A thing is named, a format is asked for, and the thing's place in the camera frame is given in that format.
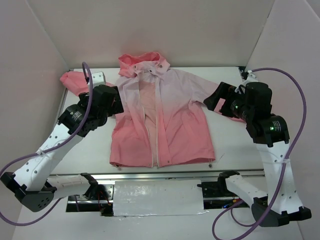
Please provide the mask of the pink hooded zip jacket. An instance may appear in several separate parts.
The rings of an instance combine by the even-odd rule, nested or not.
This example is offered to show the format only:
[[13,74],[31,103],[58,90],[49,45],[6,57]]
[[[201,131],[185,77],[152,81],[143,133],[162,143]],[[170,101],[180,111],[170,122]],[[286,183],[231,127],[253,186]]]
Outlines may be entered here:
[[167,167],[215,160],[203,102],[212,81],[171,68],[158,52],[119,57],[123,112],[115,116],[109,162],[115,167]]

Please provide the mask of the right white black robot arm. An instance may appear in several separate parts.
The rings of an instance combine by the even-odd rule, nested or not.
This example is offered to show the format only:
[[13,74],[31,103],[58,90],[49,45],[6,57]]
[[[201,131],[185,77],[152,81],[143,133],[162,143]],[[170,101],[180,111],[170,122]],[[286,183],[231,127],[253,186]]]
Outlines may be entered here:
[[247,182],[237,171],[225,171],[218,177],[217,189],[223,196],[237,195],[251,209],[257,221],[270,210],[259,224],[261,227],[280,227],[291,221],[312,217],[311,210],[300,200],[289,159],[288,126],[283,117],[273,114],[272,90],[262,82],[249,82],[235,87],[221,82],[215,92],[204,100],[213,111],[219,101],[223,116],[238,118],[246,123],[246,130],[259,151],[267,184],[262,191]]

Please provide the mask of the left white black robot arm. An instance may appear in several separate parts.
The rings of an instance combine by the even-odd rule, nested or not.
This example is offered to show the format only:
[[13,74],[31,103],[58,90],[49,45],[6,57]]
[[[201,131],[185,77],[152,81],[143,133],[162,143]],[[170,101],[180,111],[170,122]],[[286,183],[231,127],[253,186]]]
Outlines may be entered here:
[[88,200],[98,197],[102,185],[90,174],[51,176],[51,173],[89,132],[123,111],[117,86],[102,84],[94,87],[92,93],[80,94],[79,102],[65,109],[37,152],[15,172],[2,173],[1,182],[32,212],[43,210],[55,199],[72,195],[82,195]]

